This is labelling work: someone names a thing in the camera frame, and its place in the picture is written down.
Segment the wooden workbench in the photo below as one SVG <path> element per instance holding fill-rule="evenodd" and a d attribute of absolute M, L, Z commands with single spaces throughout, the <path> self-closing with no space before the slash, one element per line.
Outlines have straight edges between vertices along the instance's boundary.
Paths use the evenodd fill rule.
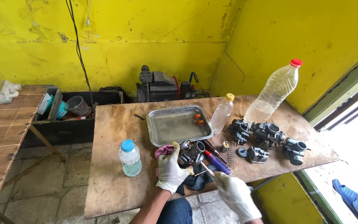
<path fill-rule="evenodd" d="M 0 191 L 46 91 L 45 86 L 23 86 L 11 103 L 0 104 Z"/>
<path fill-rule="evenodd" d="M 236 96 L 234 109 L 224 129 L 233 119 L 242 119 L 255 98 L 256 96 Z M 150 142 L 146 120 L 140 120 L 134 114 L 146 118 L 150 110 L 197 104 L 211 118 L 221 99 L 205 98 L 97 106 L 85 219 L 139 208 L 155 188 L 157 160 L 154 152 L 157 147 Z M 323 142 L 320 134 L 288 102 L 283 102 L 269 121 L 276 123 L 287 137 L 306 143 L 311 151 L 305 152 L 304 163 L 301 166 L 291 165 L 279 148 L 279 150 L 270 151 L 266 164 L 251 164 L 247 159 L 235 156 L 232 176 L 251 182 L 339 160 L 336 152 Z M 140 149 L 142 171 L 136 177 L 127 177 L 124 174 L 118 157 L 120 144 L 126 139 L 133 140 Z M 232 140 L 232 137 L 228 132 L 222 132 L 209 139 L 217 149 L 220 149 L 223 141 L 229 140 Z M 256 145 L 255 137 L 251 137 L 243 147 L 247 149 L 252 143 Z M 214 183 L 207 185 L 203 191 L 186 189 L 186 196 L 212 190 L 216 190 Z M 181 195 L 174 194 L 171 199 L 178 197 Z"/>

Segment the hand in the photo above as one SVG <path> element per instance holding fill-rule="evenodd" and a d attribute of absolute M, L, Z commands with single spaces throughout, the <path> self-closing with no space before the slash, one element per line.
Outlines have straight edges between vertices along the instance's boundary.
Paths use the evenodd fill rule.
<path fill-rule="evenodd" d="M 220 197 L 237 214 L 242 224 L 262 217 L 244 181 L 222 172 L 215 172 L 214 178 Z"/>
<path fill-rule="evenodd" d="M 190 168 L 181 169 L 179 167 L 177 160 L 180 146 L 176 142 L 173 142 L 172 146 L 175 150 L 171 155 L 160 155 L 158 157 L 158 181 L 156 186 L 173 194 L 186 177 L 189 174 L 194 175 L 194 172 Z"/>

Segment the carburetor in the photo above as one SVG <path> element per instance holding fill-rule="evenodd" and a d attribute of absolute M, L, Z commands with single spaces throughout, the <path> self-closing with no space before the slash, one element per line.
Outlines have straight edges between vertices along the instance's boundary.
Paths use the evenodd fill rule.
<path fill-rule="evenodd" d="M 264 150 L 275 150 L 275 146 L 283 143 L 285 139 L 284 132 L 275 123 L 253 123 L 251 128 L 252 134 L 256 137 L 256 142 Z"/>
<path fill-rule="evenodd" d="M 189 143 L 190 141 L 186 140 L 180 146 L 178 164 L 182 169 L 189 166 L 197 166 L 204 160 L 204 144 L 201 141 L 194 142 L 193 145 Z"/>
<path fill-rule="evenodd" d="M 266 163 L 266 160 L 268 159 L 269 152 L 265 152 L 261 148 L 256 147 L 249 147 L 247 149 L 249 160 L 251 163 Z"/>
<path fill-rule="evenodd" d="M 244 123 L 244 119 L 234 119 L 226 130 L 230 130 L 236 145 L 244 145 L 251 136 L 251 132 L 248 131 L 249 128 Z"/>
<path fill-rule="evenodd" d="M 282 154 L 286 159 L 290 160 L 290 163 L 295 166 L 300 166 L 303 163 L 301 157 L 304 157 L 303 151 L 310 150 L 306 147 L 304 142 L 295 140 L 293 138 L 286 138 L 282 144 Z"/>

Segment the yellow bottle cap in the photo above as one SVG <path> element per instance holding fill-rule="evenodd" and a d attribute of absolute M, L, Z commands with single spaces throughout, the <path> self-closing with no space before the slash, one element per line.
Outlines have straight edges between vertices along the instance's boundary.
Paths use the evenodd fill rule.
<path fill-rule="evenodd" d="M 231 102 L 231 101 L 234 100 L 234 95 L 231 94 L 231 93 L 228 93 L 228 94 L 226 94 L 225 99 L 226 99 L 227 101 Z"/>

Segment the purple screwdriver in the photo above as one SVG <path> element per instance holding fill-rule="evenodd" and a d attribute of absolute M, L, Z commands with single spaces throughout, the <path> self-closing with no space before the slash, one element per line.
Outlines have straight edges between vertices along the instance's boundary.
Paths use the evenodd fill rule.
<path fill-rule="evenodd" d="M 224 165 L 220 160 L 218 160 L 214 155 L 212 155 L 209 151 L 205 150 L 204 153 L 209 158 L 209 160 L 211 160 L 211 162 L 214 164 L 216 169 L 222 171 L 226 175 L 229 175 L 231 173 L 229 168 L 226 165 Z"/>

